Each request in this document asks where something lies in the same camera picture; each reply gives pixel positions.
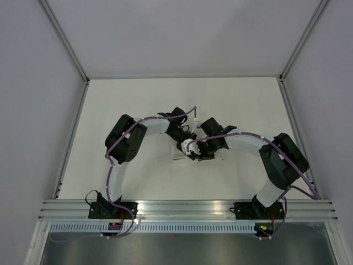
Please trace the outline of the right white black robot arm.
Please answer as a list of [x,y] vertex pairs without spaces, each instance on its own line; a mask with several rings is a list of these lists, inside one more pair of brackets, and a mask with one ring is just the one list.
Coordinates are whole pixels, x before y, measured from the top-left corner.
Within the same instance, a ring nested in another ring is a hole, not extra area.
[[196,147],[199,159],[212,159],[220,149],[244,151],[260,157],[268,180],[252,198],[252,212],[264,218],[272,211],[272,205],[301,175],[309,170],[309,163],[292,138],[280,133],[264,137],[252,132],[240,131],[235,126],[223,128],[214,118],[200,125],[207,138],[188,145]]

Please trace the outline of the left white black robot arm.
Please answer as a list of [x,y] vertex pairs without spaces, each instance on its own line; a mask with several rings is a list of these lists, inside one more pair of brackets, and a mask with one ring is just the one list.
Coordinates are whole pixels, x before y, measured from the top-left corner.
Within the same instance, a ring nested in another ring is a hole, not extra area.
[[176,107],[170,113],[145,118],[133,118],[127,114],[120,117],[105,140],[105,158],[110,161],[110,168],[104,190],[97,195],[97,204],[107,218],[116,218],[120,213],[122,182],[127,166],[136,157],[146,136],[167,134],[179,151],[183,150],[184,141],[196,139],[196,134],[184,130],[183,126],[190,113],[196,115],[196,107],[188,112]]

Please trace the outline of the white cloth napkin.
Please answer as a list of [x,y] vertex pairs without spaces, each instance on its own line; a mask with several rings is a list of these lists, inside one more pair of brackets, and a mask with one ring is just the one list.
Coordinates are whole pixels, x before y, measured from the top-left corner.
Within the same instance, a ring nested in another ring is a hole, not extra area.
[[[200,128],[196,129],[196,130],[193,130],[193,126],[194,126],[194,120],[193,121],[189,121],[187,120],[183,125],[189,125],[190,127],[190,131],[192,133],[195,133],[196,134],[196,139],[194,140],[195,142],[198,142],[200,141],[199,139],[200,138],[203,138],[203,137],[207,137],[206,134],[204,133],[204,131]],[[187,160],[187,159],[190,159],[192,161],[198,161],[197,160],[197,155],[195,154],[192,154],[192,155],[186,155],[184,154],[182,151],[179,151],[176,147],[176,142],[171,138],[170,140],[170,147],[171,147],[171,151],[172,151],[172,160],[174,161],[181,161],[181,160]],[[213,160],[216,160],[216,161],[224,161],[224,154],[222,153],[221,150],[218,150],[216,153],[215,153],[215,158]]]

